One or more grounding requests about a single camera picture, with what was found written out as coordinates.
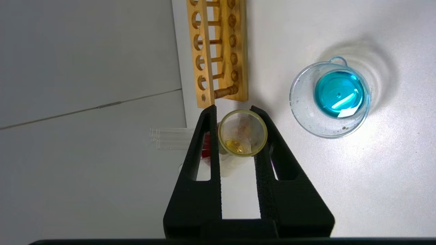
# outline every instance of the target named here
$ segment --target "blue liquid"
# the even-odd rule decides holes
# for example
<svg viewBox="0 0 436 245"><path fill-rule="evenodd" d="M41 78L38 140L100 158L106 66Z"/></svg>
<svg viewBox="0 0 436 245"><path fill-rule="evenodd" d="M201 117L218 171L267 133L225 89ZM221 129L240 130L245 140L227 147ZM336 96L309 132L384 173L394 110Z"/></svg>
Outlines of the blue liquid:
<svg viewBox="0 0 436 245"><path fill-rule="evenodd" d="M315 86L315 102L329 116L354 115L363 105L364 89L359 78L346 71L333 71L321 77Z"/></svg>

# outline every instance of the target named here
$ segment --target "red object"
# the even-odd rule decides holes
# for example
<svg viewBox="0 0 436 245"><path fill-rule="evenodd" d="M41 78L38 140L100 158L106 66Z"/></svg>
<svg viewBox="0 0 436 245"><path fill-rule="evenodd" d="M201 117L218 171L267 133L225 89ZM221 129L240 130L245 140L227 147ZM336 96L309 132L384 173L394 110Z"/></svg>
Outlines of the red object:
<svg viewBox="0 0 436 245"><path fill-rule="evenodd" d="M203 141L203 150L201 152L201 157L206 158L211 156L211 135L206 133Z"/></svg>

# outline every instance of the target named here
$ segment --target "test tube rack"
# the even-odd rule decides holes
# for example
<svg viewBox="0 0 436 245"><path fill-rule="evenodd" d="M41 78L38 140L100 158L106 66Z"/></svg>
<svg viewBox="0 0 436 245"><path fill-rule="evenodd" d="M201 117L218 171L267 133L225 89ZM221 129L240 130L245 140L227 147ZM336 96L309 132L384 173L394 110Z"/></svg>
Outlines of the test tube rack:
<svg viewBox="0 0 436 245"><path fill-rule="evenodd" d="M187 0L188 25L194 65L197 106L207 108L215 99L248 100L245 0ZM208 20L208 7L213 20ZM215 39L209 38L215 27ZM216 57L211 57L211 46ZM217 74L212 74L216 63ZM213 80L218 80L214 89Z"/></svg>

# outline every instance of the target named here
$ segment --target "small beaker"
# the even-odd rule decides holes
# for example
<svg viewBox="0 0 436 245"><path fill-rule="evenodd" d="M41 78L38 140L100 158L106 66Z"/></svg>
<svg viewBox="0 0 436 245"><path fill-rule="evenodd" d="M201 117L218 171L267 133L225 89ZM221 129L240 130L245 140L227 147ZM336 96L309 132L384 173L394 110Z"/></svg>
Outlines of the small beaker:
<svg viewBox="0 0 436 245"><path fill-rule="evenodd" d="M230 112L218 126L220 144L237 157L256 155L265 146L267 137L265 122L248 110Z"/></svg>
<svg viewBox="0 0 436 245"><path fill-rule="evenodd" d="M290 106L297 122L311 134L339 138L363 123L370 97L365 78L336 56L297 75L290 90Z"/></svg>

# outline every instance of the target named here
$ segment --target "white table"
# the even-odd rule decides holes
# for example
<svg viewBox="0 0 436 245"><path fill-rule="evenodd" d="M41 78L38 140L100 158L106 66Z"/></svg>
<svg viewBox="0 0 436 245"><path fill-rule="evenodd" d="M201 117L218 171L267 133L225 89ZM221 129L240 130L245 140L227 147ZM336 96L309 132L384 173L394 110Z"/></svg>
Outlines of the white table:
<svg viewBox="0 0 436 245"><path fill-rule="evenodd" d="M186 2L173 0L188 127L195 99ZM249 101L266 110L336 219L332 236L436 236L436 1L247 1ZM289 89L305 66L352 51L381 57L368 118L337 139L306 132ZM253 164L222 179L224 218L258 218Z"/></svg>

